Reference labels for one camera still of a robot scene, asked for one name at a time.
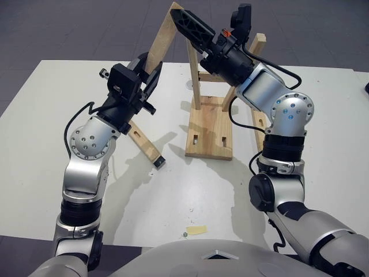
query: wooden stand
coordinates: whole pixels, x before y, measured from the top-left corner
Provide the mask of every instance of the wooden stand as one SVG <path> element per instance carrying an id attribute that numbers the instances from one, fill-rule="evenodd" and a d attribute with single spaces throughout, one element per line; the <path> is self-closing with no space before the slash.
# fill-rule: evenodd
<path id="1" fill-rule="evenodd" d="M 257 33 L 249 51 L 260 54 L 266 37 Z M 235 97 L 235 87 L 231 87 L 225 98 L 201 96 L 199 82 L 224 82 L 220 76 L 213 76 L 207 72 L 198 71 L 197 54 L 191 43 L 187 40 L 187 50 L 190 60 L 191 79 L 194 97 L 191 104 L 189 131 L 186 142 L 186 156 L 197 158 L 211 158 L 231 160 L 232 152 L 232 126 L 228 117 L 229 103 Z M 265 128 L 266 118 L 259 111 L 251 111 L 253 124 Z M 257 147 L 260 151 L 264 140 L 261 132 L 255 131 Z"/>
<path id="2" fill-rule="evenodd" d="M 176 26 L 170 15 L 171 9 L 183 9 L 176 2 L 173 2 L 167 15 L 164 18 L 163 23 L 155 37 L 153 44 L 151 45 L 148 58 L 146 61 L 145 71 L 147 74 L 151 74 L 156 66 L 163 60 L 167 53 L 169 46 L 171 45 L 176 33 Z M 128 132 L 130 138 L 137 144 L 140 150 L 148 157 L 148 159 L 156 166 L 160 168 L 165 162 L 160 151 L 156 149 L 155 145 L 146 137 L 146 135 L 138 128 L 138 126 L 130 121 L 132 126 Z"/>

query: gray floor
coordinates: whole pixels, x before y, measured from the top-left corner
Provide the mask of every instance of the gray floor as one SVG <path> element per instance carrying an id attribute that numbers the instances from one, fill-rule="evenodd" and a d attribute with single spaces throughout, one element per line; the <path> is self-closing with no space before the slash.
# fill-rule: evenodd
<path id="1" fill-rule="evenodd" d="M 171 0 L 1 0 L 0 115 L 42 59 L 131 60 L 148 51 Z M 241 2 L 253 4 L 262 56 L 280 65 L 369 72 L 368 0 L 178 0 L 217 32 Z M 177 35 L 165 61 L 187 62 Z M 50 242 L 0 237 L 2 276 L 24 276 L 48 255 Z M 106 276 L 140 253 L 106 246 Z"/>

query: table surface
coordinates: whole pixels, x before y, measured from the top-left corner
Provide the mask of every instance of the table surface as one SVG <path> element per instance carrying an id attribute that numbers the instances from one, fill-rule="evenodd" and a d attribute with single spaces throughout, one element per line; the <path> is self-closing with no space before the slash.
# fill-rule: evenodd
<path id="1" fill-rule="evenodd" d="M 2 175 L 0 235 L 52 239 L 59 214 L 64 168 L 63 130 L 89 101 L 102 104 L 106 80 L 98 73 L 111 61 L 42 61 L 0 118 Z M 312 97 L 315 115 L 306 126 L 306 205 L 331 213 L 369 236 L 366 175 L 369 74 L 350 69 L 286 66 L 301 75 L 297 91 Z M 250 204 L 249 159 L 256 153 L 253 131 L 233 126 L 232 161 L 185 157 L 192 91 L 187 63 L 164 63 L 150 97 L 154 116 L 142 110 L 134 121 L 162 151 L 156 170 L 128 136 L 121 136 L 109 162 L 101 209 L 104 243 L 157 246 L 179 239 L 218 238 L 270 248 L 278 240 L 263 213 Z M 286 78 L 287 84 L 293 80 Z M 228 85 L 201 83 L 203 95 L 224 96 Z M 250 109 L 237 100 L 235 119 L 251 123 Z M 89 118 L 80 115 L 70 130 Z M 187 226 L 208 232 L 183 237 Z"/>

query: yellow sticky note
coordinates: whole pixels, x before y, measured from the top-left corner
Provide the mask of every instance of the yellow sticky note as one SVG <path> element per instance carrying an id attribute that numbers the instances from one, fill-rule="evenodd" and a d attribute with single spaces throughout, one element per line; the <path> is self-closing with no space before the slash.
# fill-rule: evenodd
<path id="1" fill-rule="evenodd" d="M 186 227 L 186 231 L 188 235 L 200 235 L 206 233 L 208 228 L 206 225 L 204 226 L 189 226 Z"/>

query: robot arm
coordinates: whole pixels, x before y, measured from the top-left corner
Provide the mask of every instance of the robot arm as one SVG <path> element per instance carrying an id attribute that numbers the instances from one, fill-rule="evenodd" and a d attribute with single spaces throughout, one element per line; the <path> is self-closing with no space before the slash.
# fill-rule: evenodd
<path id="1" fill-rule="evenodd" d="M 251 29 L 251 5 L 232 14 L 232 32 L 215 31 L 188 10 L 172 10 L 177 29 L 205 58 L 200 62 L 219 74 L 248 106 L 264 112 L 271 125 L 265 130 L 259 174 L 249 184 L 253 206 L 277 226 L 301 260 L 333 276 L 369 276 L 369 240 L 355 234 L 334 217 L 304 205 L 306 131 L 314 104 L 305 94 L 287 88 L 265 64 L 254 65 L 241 46 Z"/>
<path id="2" fill-rule="evenodd" d="M 86 276 L 100 261 L 103 232 L 99 231 L 100 209 L 108 178 L 108 161 L 117 138 L 128 134 L 129 121 L 142 108 L 151 114 L 147 102 L 159 80 L 162 63 L 148 75 L 148 53 L 130 62 L 116 64 L 110 73 L 103 69 L 108 98 L 84 126 L 70 136 L 70 161 L 64 173 L 61 213 L 54 234 L 54 258 L 42 264 L 31 276 Z"/>

